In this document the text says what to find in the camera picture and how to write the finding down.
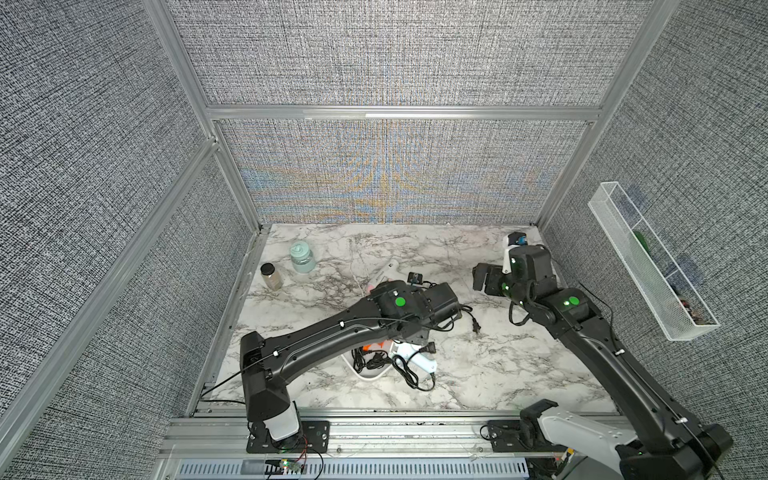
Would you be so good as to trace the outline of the white pink glue gun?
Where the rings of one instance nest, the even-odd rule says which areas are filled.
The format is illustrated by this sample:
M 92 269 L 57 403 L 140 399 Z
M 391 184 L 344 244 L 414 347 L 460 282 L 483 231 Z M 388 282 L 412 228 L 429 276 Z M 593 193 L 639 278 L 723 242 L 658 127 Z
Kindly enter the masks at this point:
M 366 293 L 369 294 L 379 284 L 390 281 L 407 281 L 407 275 L 400 271 L 399 262 L 396 260 L 388 261 L 369 279 Z

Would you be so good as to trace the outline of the mint green glue gun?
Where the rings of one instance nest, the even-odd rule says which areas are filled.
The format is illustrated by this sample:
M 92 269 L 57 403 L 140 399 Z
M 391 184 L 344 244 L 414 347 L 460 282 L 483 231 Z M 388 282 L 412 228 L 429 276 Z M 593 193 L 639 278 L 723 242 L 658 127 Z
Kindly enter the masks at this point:
M 437 362 L 429 358 L 425 353 L 418 353 L 410 358 L 410 365 L 414 365 L 428 374 L 435 374 Z

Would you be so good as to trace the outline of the white storage box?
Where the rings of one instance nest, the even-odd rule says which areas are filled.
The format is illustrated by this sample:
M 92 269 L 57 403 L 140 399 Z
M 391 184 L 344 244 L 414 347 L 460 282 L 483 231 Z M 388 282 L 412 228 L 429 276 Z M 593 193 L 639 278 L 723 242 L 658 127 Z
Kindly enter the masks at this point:
M 343 353 L 341 358 L 357 377 L 374 381 L 391 368 L 390 351 L 364 352 L 362 347 Z

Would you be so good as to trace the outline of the white orange glue gun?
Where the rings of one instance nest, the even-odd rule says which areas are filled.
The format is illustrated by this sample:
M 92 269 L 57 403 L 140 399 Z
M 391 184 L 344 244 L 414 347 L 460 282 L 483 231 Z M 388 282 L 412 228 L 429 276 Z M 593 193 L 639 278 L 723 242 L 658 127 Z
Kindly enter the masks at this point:
M 390 349 L 390 357 L 400 357 L 403 361 L 408 361 L 412 356 L 418 355 L 421 347 L 405 342 L 395 342 Z

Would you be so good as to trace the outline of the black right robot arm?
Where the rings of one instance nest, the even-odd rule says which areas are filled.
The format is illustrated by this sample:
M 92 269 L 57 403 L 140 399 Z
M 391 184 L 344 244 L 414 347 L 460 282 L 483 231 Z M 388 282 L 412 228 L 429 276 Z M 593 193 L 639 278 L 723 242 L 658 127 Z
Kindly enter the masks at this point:
M 733 439 L 719 424 L 703 424 L 668 394 L 617 339 L 589 295 L 562 288 L 542 245 L 509 246 L 501 265 L 479 263 L 473 288 L 509 299 L 525 320 L 544 327 L 594 375 L 630 422 L 628 433 L 610 433 L 544 402 L 533 405 L 534 424 L 560 444 L 616 471 L 625 479 L 708 479 Z

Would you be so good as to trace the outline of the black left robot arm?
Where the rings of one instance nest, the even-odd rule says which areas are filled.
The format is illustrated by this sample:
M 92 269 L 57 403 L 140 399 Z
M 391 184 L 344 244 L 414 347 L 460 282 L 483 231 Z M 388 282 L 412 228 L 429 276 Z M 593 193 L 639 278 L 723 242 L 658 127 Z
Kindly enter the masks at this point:
M 446 283 L 420 287 L 401 280 L 379 284 L 343 311 L 300 330 L 240 340 L 241 382 L 247 421 L 278 443 L 302 435 L 288 385 L 307 370 L 364 345 L 397 340 L 423 346 L 429 333 L 461 312 Z

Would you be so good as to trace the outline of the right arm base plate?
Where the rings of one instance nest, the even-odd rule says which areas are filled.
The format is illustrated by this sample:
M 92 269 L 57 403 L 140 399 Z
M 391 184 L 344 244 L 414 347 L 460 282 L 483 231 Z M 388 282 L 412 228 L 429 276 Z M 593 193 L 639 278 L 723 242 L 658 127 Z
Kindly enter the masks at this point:
M 495 453 L 555 452 L 565 453 L 567 448 L 544 438 L 539 427 L 530 420 L 491 420 L 480 428 L 481 437 L 490 442 Z

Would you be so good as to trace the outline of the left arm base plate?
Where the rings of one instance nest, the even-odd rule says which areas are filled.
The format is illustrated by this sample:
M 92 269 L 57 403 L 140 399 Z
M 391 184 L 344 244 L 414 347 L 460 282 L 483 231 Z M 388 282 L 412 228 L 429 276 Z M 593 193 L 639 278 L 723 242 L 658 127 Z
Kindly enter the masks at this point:
M 307 450 L 310 453 L 324 454 L 328 450 L 330 427 L 329 421 L 302 420 L 296 434 L 276 440 L 263 423 L 252 422 L 248 424 L 246 452 L 248 454 L 301 453 Z

